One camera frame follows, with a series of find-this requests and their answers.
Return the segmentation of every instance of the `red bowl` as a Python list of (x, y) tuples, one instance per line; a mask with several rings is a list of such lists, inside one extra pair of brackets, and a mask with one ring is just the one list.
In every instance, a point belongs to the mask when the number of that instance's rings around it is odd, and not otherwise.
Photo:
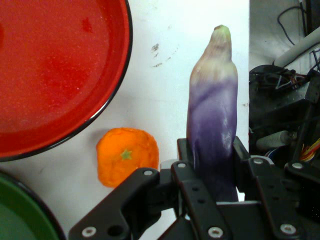
[(72, 138), (125, 76), (133, 28), (126, 0), (6, 1), (0, 6), (0, 162)]

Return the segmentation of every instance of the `eggplant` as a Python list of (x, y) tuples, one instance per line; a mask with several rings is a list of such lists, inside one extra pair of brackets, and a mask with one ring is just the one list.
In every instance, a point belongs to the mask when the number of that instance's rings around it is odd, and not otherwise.
[(228, 27), (214, 28), (189, 82), (186, 135), (194, 170), (216, 202), (235, 202), (238, 73)]

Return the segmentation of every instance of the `white surface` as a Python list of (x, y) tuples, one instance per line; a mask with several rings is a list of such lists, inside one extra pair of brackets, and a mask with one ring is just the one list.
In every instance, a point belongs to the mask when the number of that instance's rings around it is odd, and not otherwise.
[[(189, 77), (215, 26), (230, 28), (238, 69), (237, 135), (248, 146), (249, 1), (131, 0), (133, 48), (124, 81), (107, 109), (71, 140), (47, 152), (0, 164), (33, 189), (65, 234), (112, 190), (97, 178), (96, 144), (111, 128), (152, 134), (160, 160), (177, 157), (186, 136)], [(141, 239), (158, 238), (173, 222), (171, 211)]]

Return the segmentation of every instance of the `bolt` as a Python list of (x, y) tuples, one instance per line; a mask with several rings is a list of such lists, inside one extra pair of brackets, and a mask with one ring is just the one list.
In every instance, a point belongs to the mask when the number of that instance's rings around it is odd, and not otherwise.
[(150, 176), (150, 175), (152, 175), (152, 173), (153, 173), (153, 172), (150, 171), (150, 170), (147, 170), (147, 171), (144, 171), (144, 172), (143, 172), (143, 174), (146, 175), (146, 176)]
[(263, 164), (263, 163), (264, 163), (264, 161), (262, 161), (262, 159), (260, 159), (260, 158), (255, 158), (255, 159), (253, 160), (253, 162), (254, 162), (255, 164)]
[(212, 226), (209, 228), (208, 234), (213, 239), (219, 239), (224, 234), (224, 231), (220, 227)]
[(297, 232), (296, 228), (291, 224), (282, 224), (280, 226), (281, 232), (287, 235), (293, 235)]
[(85, 238), (90, 238), (95, 235), (97, 229), (94, 226), (87, 226), (85, 229), (82, 230), (82, 236)]
[(299, 162), (295, 162), (294, 164), (292, 164), (292, 167), (294, 167), (295, 169), (302, 169), (304, 166)]
[(186, 167), (186, 164), (185, 163), (179, 163), (178, 164), (178, 168), (185, 168)]

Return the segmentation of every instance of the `cable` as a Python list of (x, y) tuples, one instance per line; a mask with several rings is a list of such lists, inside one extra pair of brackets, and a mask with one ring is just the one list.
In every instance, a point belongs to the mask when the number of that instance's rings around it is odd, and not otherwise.
[(307, 29), (306, 29), (306, 20), (305, 20), (305, 15), (304, 15), (304, 6), (302, 4), (302, 1), (300, 2), (300, 9), (301, 9), (301, 16), (302, 16), (302, 25), (303, 25), (303, 33), (304, 33), (304, 36), (306, 37), (307, 36)]
[(251, 128), (252, 131), (257, 131), (259, 129), (265, 129), (265, 128), (270, 128), (270, 127), (281, 127), (281, 126), (287, 126), (287, 125), (295, 125), (295, 124), (302, 124), (302, 123), (309, 123), (309, 122), (313, 122), (313, 121), (318, 121), (320, 120), (320, 116), (315, 116), (309, 119), (303, 119), (303, 120), (296, 120), (296, 121), (287, 121), (287, 122), (278, 122), (278, 123), (274, 123), (274, 124), (266, 124), (263, 126), (258, 126), (258, 127), (254, 127)]
[(314, 56), (315, 65), (317, 66), (318, 71), (320, 71), (320, 64), (319, 64), (319, 62), (318, 62), (318, 58), (317, 58), (316, 52), (315, 52), (315, 51), (312, 51), (312, 53), (313, 53), (313, 56)]
[(311, 70), (313, 70), (315, 67), (317, 67), (318, 66), (318, 64), (315, 64), (312, 68), (311, 68)]
[(285, 14), (286, 12), (288, 12), (288, 11), (290, 11), (290, 10), (292, 10), (292, 9), (300, 9), (302, 13), (305, 13), (305, 12), (306, 12), (306, 11), (305, 11), (303, 8), (301, 8), (300, 6), (292, 6), (292, 7), (289, 7), (288, 9), (284, 10), (283, 12), (281, 12), (281, 13), (278, 15), (278, 17), (277, 17), (276, 20), (277, 20), (278, 24), (280, 25), (280, 27), (282, 28), (282, 30), (283, 30), (286, 38), (289, 40), (289, 42), (292, 43), (292, 45), (295, 45), (295, 43), (294, 43), (294, 42), (290, 39), (290, 37), (288, 36), (285, 27), (284, 27), (284, 26), (282, 25), (282, 23), (280, 22), (280, 17), (281, 17), (283, 14)]
[[(282, 23), (280, 22), (280, 17), (285, 14), (286, 12), (292, 10), (292, 9), (300, 9), (301, 10), (301, 15), (302, 15), (302, 25), (303, 25), (303, 32), (304, 32), (304, 35), (306, 36), (307, 35), (307, 30), (306, 30), (306, 20), (305, 20), (305, 15), (304, 13), (307, 13), (305, 10), (304, 10), (304, 7), (303, 7), (303, 4), (302, 2), (300, 2), (300, 6), (292, 6), (292, 7), (289, 7), (288, 9), (284, 10), (283, 12), (281, 12), (278, 17), (277, 17), (277, 22), (279, 23), (280, 27), (282, 28), (286, 38), (289, 40), (289, 42), (292, 44), (292, 45), (295, 45), (295, 43), (290, 39), (290, 37), (288, 36), (287, 34), (287, 31), (285, 29), (285, 27), (282, 25)], [(303, 55), (304, 53), (306, 53), (309, 49), (313, 48), (314, 46), (320, 44), (320, 42), (317, 42), (316, 44), (312, 45), (311, 47), (309, 47), (307, 50), (303, 51), (302, 53), (300, 53), (293, 61), (291, 61), (290, 63), (288, 63), (287, 65), (291, 64), (292, 62), (294, 62), (297, 58), (299, 58), (301, 55)], [(320, 65), (319, 65), (319, 61), (317, 59), (317, 56), (315, 53), (317, 52), (320, 52), (320, 49), (318, 49), (317, 51), (312, 51), (313, 52), (313, 56), (314, 56), (314, 59), (315, 59), (315, 62), (316, 62), (316, 65), (317, 68), (318, 68), (318, 71), (320, 71)]]

